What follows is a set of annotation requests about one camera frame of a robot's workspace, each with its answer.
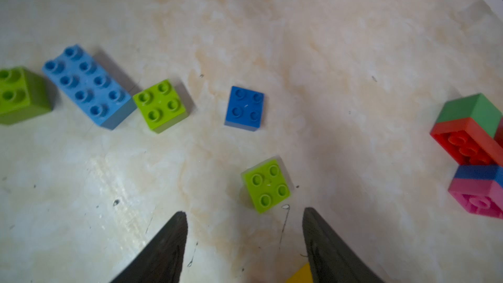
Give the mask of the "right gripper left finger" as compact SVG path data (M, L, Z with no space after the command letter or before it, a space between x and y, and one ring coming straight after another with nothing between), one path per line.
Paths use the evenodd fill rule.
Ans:
M113 282L179 282L187 242L185 212L176 212Z

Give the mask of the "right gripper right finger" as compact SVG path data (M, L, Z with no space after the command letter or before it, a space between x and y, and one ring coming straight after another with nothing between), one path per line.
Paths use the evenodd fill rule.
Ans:
M314 282L382 282L314 208L305 208L302 228Z

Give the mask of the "upside-down lime square brick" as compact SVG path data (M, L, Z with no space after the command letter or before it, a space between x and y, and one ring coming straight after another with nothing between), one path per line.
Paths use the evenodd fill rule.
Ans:
M272 158L247 169L241 178L259 214L267 212L291 195L278 159Z

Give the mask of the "magenta square brick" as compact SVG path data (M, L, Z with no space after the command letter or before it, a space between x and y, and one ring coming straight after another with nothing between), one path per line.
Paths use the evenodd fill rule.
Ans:
M502 219L502 187L494 180L454 178L448 191L468 213Z

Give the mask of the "dark blue square brick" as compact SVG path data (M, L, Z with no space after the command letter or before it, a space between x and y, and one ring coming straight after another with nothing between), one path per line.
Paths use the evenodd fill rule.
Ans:
M502 187L502 167L499 165L461 165L454 178L489 180Z

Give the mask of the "red long brick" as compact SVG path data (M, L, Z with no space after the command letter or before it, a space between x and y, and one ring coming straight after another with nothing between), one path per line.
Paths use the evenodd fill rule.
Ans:
M459 165L502 166L502 147L471 117L436 123L430 135Z

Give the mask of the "light blue long brick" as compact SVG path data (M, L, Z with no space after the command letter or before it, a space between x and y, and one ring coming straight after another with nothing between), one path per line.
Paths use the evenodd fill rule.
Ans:
M129 92L79 45L46 61L42 71L99 127L113 130L137 108Z

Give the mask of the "green square brick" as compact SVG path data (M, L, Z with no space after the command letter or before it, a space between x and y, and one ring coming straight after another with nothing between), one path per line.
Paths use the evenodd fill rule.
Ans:
M492 138L502 118L502 112L482 93L450 100L444 104L436 123L471 118Z

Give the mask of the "yellow square brick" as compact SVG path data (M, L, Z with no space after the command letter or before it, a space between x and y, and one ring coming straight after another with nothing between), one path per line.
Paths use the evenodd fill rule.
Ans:
M310 265L305 264L293 276L291 276L286 283L313 283L313 276L310 270Z

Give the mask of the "lime square brick studs up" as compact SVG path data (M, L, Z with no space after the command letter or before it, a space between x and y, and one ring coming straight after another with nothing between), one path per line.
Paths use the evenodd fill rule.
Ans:
M133 96L149 129L160 134L188 117L175 87L167 79Z

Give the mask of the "lime square brick front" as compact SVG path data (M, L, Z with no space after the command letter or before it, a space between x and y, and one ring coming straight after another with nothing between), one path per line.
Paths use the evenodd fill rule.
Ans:
M21 66L1 69L2 125L12 125L51 111L43 77Z

